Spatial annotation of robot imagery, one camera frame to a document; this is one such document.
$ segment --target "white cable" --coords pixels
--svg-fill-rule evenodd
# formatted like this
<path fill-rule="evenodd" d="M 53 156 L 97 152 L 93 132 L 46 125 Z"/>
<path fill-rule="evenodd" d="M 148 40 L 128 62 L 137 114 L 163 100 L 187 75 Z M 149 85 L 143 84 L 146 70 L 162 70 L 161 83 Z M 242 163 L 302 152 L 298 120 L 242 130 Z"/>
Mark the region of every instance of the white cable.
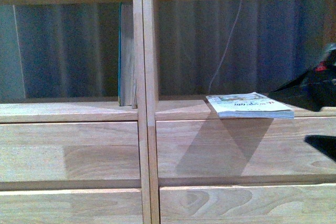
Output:
<path fill-rule="evenodd" d="M 231 40 L 231 37 L 232 37 L 232 33 L 233 33 L 233 31 L 234 31 L 234 29 L 235 29 L 235 26 L 236 26 L 236 24 L 237 24 L 237 20 L 238 20 L 239 14 L 240 14 L 240 10 L 242 9 L 242 3 L 243 3 L 243 0 L 240 0 L 240 2 L 239 2 L 238 12 L 237 12 L 237 15 L 236 15 L 236 19 L 235 19 L 235 21 L 234 21 L 234 23 L 233 23 L 233 25 L 232 25 L 232 29 L 231 29 L 231 32 L 230 32 L 230 34 L 229 34 L 229 38 L 228 38 L 228 40 L 227 40 L 226 47 L 225 47 L 223 56 L 222 56 L 222 58 L 221 58 L 221 61 L 220 61 L 219 65 L 218 65 L 218 67 L 217 67 L 217 70 L 216 70 L 214 76 L 212 77 L 212 79 L 211 79 L 211 81 L 210 81 L 209 88 L 208 88 L 208 94 L 210 94 L 212 83 L 214 82 L 215 77 L 216 77 L 216 75 L 218 74 L 218 72 L 219 72 L 219 70 L 220 70 L 220 68 L 221 68 L 221 66 L 222 66 L 222 63 L 223 63 L 223 61 L 224 61 L 224 58 L 225 58 L 225 55 L 226 55 L 226 51 L 227 51 L 227 49 L 228 49 L 228 47 L 229 47 L 229 44 L 230 44 L 230 40 Z"/>

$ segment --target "dark object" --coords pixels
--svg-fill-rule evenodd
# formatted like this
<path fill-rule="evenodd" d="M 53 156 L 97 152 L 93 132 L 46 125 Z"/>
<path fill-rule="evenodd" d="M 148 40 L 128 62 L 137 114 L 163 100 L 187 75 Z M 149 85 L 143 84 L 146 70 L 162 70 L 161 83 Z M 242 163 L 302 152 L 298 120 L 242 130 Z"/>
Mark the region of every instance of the dark object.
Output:
<path fill-rule="evenodd" d="M 331 44 L 326 56 L 314 69 L 269 93 L 269 97 L 311 111 L 324 106 L 336 106 L 336 44 Z"/>
<path fill-rule="evenodd" d="M 336 162 L 336 136 L 306 136 L 305 142 Z"/>

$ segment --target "drawer front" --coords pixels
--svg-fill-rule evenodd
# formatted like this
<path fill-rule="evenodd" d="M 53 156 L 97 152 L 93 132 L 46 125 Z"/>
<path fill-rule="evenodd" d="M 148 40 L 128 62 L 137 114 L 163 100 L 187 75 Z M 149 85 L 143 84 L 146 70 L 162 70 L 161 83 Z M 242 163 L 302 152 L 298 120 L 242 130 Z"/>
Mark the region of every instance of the drawer front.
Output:
<path fill-rule="evenodd" d="M 159 178 L 336 175 L 336 163 L 304 142 L 309 134 L 336 135 L 334 117 L 158 121 L 156 126 Z"/>
<path fill-rule="evenodd" d="M 336 185 L 166 187 L 161 224 L 334 223 Z"/>
<path fill-rule="evenodd" d="M 139 178 L 137 122 L 0 124 L 0 182 Z"/>
<path fill-rule="evenodd" d="M 142 223 L 138 189 L 0 192 L 0 223 Z"/>

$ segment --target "book cover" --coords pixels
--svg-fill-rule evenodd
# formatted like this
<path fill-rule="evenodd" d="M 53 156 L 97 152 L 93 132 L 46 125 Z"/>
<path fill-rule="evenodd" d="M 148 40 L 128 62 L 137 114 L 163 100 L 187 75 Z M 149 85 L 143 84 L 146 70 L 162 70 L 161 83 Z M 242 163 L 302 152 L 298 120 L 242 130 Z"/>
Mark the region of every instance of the book cover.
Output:
<path fill-rule="evenodd" d="M 294 118 L 290 107 L 256 92 L 209 95 L 206 98 L 220 118 Z"/>

